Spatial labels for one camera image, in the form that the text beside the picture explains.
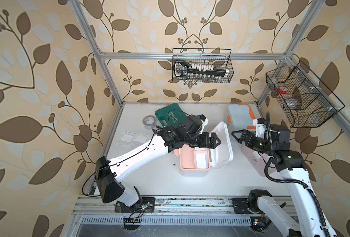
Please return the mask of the pink tray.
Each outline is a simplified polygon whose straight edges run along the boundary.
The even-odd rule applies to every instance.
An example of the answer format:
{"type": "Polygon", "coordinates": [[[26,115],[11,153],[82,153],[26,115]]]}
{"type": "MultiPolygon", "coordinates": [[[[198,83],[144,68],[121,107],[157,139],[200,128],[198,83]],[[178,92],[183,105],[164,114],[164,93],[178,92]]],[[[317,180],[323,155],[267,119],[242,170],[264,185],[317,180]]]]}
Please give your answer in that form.
{"type": "Polygon", "coordinates": [[[180,166],[184,171],[205,171],[209,170],[210,164],[210,150],[206,148],[192,148],[189,145],[184,145],[180,149],[174,150],[174,155],[180,157],[180,166]],[[196,169],[194,164],[194,152],[195,151],[208,151],[209,168],[208,169],[196,169]]]}

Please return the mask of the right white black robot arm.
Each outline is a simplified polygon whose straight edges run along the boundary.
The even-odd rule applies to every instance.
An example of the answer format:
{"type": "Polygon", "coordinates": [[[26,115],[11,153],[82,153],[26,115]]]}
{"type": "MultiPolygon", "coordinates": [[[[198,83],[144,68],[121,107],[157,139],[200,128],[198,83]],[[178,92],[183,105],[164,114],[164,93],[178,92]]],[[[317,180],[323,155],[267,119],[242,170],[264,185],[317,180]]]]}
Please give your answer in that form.
{"type": "Polygon", "coordinates": [[[246,206],[252,213],[264,213],[284,237],[335,237],[336,231],[324,214],[312,188],[307,165],[300,153],[290,150],[290,130],[282,125],[265,123],[264,137],[249,130],[231,134],[243,147],[268,155],[265,177],[286,185],[298,221],[295,221],[266,190],[251,190],[246,206]]]}

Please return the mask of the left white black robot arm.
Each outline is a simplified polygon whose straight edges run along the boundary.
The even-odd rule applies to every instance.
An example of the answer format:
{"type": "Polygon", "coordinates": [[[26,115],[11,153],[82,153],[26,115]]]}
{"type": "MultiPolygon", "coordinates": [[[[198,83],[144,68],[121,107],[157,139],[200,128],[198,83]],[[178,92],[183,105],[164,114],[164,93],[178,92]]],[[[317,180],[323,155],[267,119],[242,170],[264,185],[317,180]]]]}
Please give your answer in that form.
{"type": "Polygon", "coordinates": [[[206,120],[203,115],[189,115],[176,125],[157,126],[153,129],[152,138],[138,148],[116,158],[99,158],[91,177],[95,179],[102,202],[117,200],[127,207],[136,206],[142,202],[138,189],[123,184],[123,180],[133,171],[184,145],[201,149],[218,147],[221,144],[218,135],[203,130],[206,120]]]}

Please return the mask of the pink first aid box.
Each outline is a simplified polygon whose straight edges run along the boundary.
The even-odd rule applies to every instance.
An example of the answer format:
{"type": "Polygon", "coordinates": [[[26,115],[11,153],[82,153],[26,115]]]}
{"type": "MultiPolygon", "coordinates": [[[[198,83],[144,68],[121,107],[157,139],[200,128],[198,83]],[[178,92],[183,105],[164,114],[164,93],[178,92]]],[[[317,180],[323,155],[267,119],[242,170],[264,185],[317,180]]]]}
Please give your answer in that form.
{"type": "Polygon", "coordinates": [[[269,161],[269,156],[267,154],[254,151],[245,145],[241,146],[241,152],[258,172],[258,174],[265,177],[265,166],[269,161]]]}

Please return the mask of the white box pink trim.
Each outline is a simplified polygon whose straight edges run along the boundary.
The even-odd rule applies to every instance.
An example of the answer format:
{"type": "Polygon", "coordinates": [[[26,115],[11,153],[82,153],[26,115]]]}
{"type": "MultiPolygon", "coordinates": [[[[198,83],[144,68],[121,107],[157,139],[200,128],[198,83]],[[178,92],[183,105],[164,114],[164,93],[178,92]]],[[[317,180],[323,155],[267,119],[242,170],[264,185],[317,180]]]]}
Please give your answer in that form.
{"type": "MultiPolygon", "coordinates": [[[[215,149],[210,150],[210,164],[211,169],[219,169],[228,163],[230,163],[233,158],[233,149],[228,133],[228,127],[225,122],[220,122],[212,132],[216,133],[218,138],[221,140],[221,144],[215,149]]],[[[184,171],[181,169],[182,176],[185,177],[203,177],[206,176],[209,170],[205,171],[184,171]]]]}

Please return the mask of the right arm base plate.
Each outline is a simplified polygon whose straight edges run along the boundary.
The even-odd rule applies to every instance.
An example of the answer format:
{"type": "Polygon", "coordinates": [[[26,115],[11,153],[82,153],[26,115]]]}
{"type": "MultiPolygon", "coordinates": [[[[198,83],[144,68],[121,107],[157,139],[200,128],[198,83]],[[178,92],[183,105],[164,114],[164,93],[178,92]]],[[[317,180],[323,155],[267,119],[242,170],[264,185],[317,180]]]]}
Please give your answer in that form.
{"type": "Polygon", "coordinates": [[[232,198],[231,202],[233,205],[235,214],[263,214],[258,207],[258,198],[261,196],[269,196],[272,194],[267,190],[255,189],[251,190],[247,198],[236,197],[232,198]]]}

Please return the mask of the blue box orange trim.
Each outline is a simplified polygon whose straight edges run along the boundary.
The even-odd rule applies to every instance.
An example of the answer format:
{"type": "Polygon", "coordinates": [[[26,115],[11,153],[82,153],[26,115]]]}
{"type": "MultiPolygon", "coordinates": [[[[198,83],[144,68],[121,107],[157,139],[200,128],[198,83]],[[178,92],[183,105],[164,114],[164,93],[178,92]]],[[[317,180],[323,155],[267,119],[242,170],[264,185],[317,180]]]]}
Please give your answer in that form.
{"type": "Polygon", "coordinates": [[[248,104],[230,104],[224,116],[229,133],[242,129],[256,132],[256,127],[253,125],[254,119],[256,116],[248,104]]]}

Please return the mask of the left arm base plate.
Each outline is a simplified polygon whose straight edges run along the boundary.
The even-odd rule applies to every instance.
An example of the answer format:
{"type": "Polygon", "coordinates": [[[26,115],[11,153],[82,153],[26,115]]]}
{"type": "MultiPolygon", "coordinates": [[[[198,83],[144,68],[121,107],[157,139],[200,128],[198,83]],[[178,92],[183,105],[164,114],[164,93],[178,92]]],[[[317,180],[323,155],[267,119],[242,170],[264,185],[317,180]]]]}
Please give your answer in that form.
{"type": "Polygon", "coordinates": [[[126,206],[124,203],[117,201],[115,206],[116,213],[133,213],[135,211],[142,211],[152,213],[155,208],[155,197],[142,197],[138,202],[132,206],[126,206]]]}

